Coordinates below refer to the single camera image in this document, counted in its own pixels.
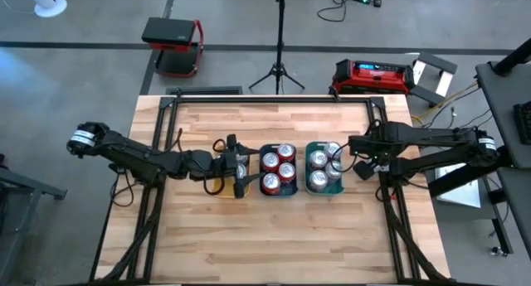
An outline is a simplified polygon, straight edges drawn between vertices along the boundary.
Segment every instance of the can lid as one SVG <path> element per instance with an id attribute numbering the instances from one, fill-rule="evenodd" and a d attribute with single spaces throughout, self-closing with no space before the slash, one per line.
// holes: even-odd
<path id="1" fill-rule="evenodd" d="M 238 178 L 242 179 L 246 175 L 246 167 L 243 164 L 238 163 Z"/>
<path id="2" fill-rule="evenodd" d="M 291 144 L 281 144 L 279 145 L 279 155 L 282 157 L 290 157 L 295 152 L 295 148 Z"/>
<path id="3" fill-rule="evenodd" d="M 264 176 L 264 187 L 268 189 L 276 189 L 280 186 L 280 179 L 274 173 L 268 173 Z"/>
<path id="4" fill-rule="evenodd" d="M 295 175 L 295 166 L 293 166 L 289 162 L 285 162 L 285 163 L 280 165 L 279 174 L 282 177 L 286 177 L 286 178 L 293 177 Z"/>
<path id="5" fill-rule="evenodd" d="M 326 186 L 327 183 L 329 183 L 329 178 L 321 170 L 313 171 L 309 175 L 309 179 L 311 183 L 317 187 L 323 187 L 323 186 Z"/>
<path id="6" fill-rule="evenodd" d="M 341 146 L 339 146 L 339 144 L 337 142 L 328 142 L 326 143 L 326 145 L 324 146 L 324 151 L 326 152 L 326 155 L 329 156 L 329 157 L 332 157 L 334 155 L 334 153 L 336 151 L 338 151 L 338 149 L 340 148 Z M 336 157 L 339 157 L 341 156 L 341 152 L 343 151 L 343 149 L 341 149 L 338 154 L 336 154 Z"/>
<path id="7" fill-rule="evenodd" d="M 267 167 L 273 167 L 279 164 L 279 157 L 276 153 L 266 153 L 263 160 Z"/>
<path id="8" fill-rule="evenodd" d="M 326 174 L 328 174 L 328 176 L 331 178 L 341 177 L 342 173 L 339 171 L 336 171 L 335 169 L 341 169 L 341 162 L 338 162 L 338 161 L 329 162 L 325 168 Z"/>
<path id="9" fill-rule="evenodd" d="M 320 150 L 316 150 L 312 152 L 312 154 L 309 156 L 312 163 L 318 166 L 324 166 L 326 165 L 326 162 L 328 161 L 328 158 L 324 153 Z"/>

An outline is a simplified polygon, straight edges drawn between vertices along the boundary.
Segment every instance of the concrete floor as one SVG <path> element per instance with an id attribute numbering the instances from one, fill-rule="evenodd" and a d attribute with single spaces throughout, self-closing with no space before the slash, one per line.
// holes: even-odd
<path id="1" fill-rule="evenodd" d="M 7 1 L 19 11 L 31 10 L 28 0 Z M 330 6 L 330 0 L 286 1 L 286 45 L 511 49 L 531 36 L 531 27 L 522 26 L 531 16 L 529 0 L 383 0 L 380 9 L 350 3 L 343 23 L 315 16 L 318 9 Z M 161 16 L 166 0 L 68 2 L 67 11 L 52 19 L 11 12 L 0 2 L 0 41 L 139 43 L 147 18 Z M 175 0 L 171 17 L 200 19 L 207 44 L 274 45 L 276 13 L 274 0 Z M 394 63 L 411 63 L 415 58 L 375 51 L 379 54 L 286 52 L 284 63 L 306 85 L 305 94 L 323 94 L 334 64 L 344 58 Z M 33 279 L 37 285 L 87 280 L 114 176 L 103 158 L 70 156 L 65 142 L 76 125 L 87 120 L 128 132 L 150 55 L 143 50 L 0 48 L 0 114 L 4 115 L 0 152 L 8 156 L 13 171 L 69 190 L 64 201 L 41 200 L 17 261 L 15 284 Z M 459 66 L 449 94 L 473 81 L 476 64 L 501 58 L 440 57 Z M 177 80 L 154 75 L 149 94 L 161 95 L 177 86 L 247 86 L 264 75 L 274 59 L 272 52 L 207 51 L 197 76 Z M 436 72 L 426 74 L 423 80 L 429 83 Z M 300 92 L 287 80 L 284 87 L 286 94 Z M 274 90 L 274 80 L 269 79 L 254 92 Z M 410 98 L 408 103 L 414 114 L 426 109 L 419 99 Z M 458 114 L 454 125 L 465 124 L 487 109 L 481 91 L 454 106 Z M 434 126 L 445 127 L 450 118 L 446 111 Z M 494 121 L 484 128 L 501 144 Z M 452 277 L 471 283 L 528 284 L 531 262 L 512 216 L 506 225 L 515 254 L 501 259 L 487 250 L 496 245 L 496 240 L 487 238 L 492 229 L 489 221 L 440 221 Z"/>

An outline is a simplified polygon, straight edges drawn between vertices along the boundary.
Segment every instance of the robotic arm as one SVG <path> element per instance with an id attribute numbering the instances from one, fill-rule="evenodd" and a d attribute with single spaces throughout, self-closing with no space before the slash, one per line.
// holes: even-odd
<path id="1" fill-rule="evenodd" d="M 243 198 L 245 185 L 261 175 L 239 177 L 237 175 L 238 155 L 259 153 L 249 149 L 236 141 L 236 135 L 227 136 L 227 145 L 217 158 L 204 150 L 181 151 L 179 139 L 176 142 L 179 152 L 170 149 L 159 151 L 156 148 L 138 143 L 110 130 L 106 124 L 87 122 L 80 124 L 74 132 L 66 148 L 72 155 L 79 158 L 88 156 L 102 156 L 129 169 L 134 178 L 146 185 L 157 186 L 163 182 L 166 175 L 173 179 L 185 179 L 189 174 L 195 182 L 234 177 L 234 194 L 236 198 Z"/>
<path id="2" fill-rule="evenodd" d="M 498 159 L 494 140 L 477 128 L 412 128 L 407 124 L 376 121 L 365 135 L 349 136 L 350 155 L 366 154 L 368 160 L 356 163 L 354 171 L 363 179 L 375 172 L 388 172 L 391 178 L 407 182 L 420 171 L 466 162 L 474 167 L 488 167 Z M 398 158 L 408 146 L 448 147 L 421 158 Z"/>

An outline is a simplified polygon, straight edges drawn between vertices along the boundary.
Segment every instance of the can holder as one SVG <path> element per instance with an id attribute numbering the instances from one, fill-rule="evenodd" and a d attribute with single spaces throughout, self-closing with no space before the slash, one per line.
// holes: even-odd
<path id="1" fill-rule="evenodd" d="M 312 152 L 316 150 L 323 150 L 324 145 L 326 145 L 326 142 L 323 141 L 313 141 L 308 143 L 306 145 L 306 159 L 304 161 L 305 164 L 305 180 L 304 180 L 304 186 L 306 187 L 306 191 L 310 195 L 316 195 L 316 196 L 335 196 L 338 194 L 341 194 L 345 189 L 343 187 L 343 176 L 339 178 L 336 182 L 328 184 L 322 191 L 314 191 L 308 187 L 308 181 L 309 181 L 309 175 L 313 171 L 311 167 L 309 166 L 309 156 L 312 154 Z"/>
<path id="2" fill-rule="evenodd" d="M 280 144 L 266 144 L 260 148 L 260 173 L 267 173 L 266 170 L 262 167 L 262 158 L 267 153 L 276 153 L 276 149 L 279 147 Z M 299 176 L 299 171 L 297 170 L 297 148 L 295 148 L 295 158 L 293 161 L 290 162 L 295 167 L 295 178 L 291 182 L 281 182 L 280 183 L 280 191 L 278 194 L 271 195 L 266 192 L 264 192 L 264 186 L 263 186 L 263 180 L 260 179 L 260 192 L 264 194 L 265 196 L 269 197 L 278 197 L 278 198 L 286 198 L 289 196 L 293 196 L 299 188 L 297 187 L 297 176 Z"/>

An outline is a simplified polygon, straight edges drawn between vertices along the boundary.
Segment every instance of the white stand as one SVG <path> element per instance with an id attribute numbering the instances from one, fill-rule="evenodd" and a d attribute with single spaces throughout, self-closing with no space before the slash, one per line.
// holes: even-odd
<path id="1" fill-rule="evenodd" d="M 54 17 L 64 12 L 67 6 L 66 0 L 33 0 L 35 2 L 35 14 L 39 17 Z"/>

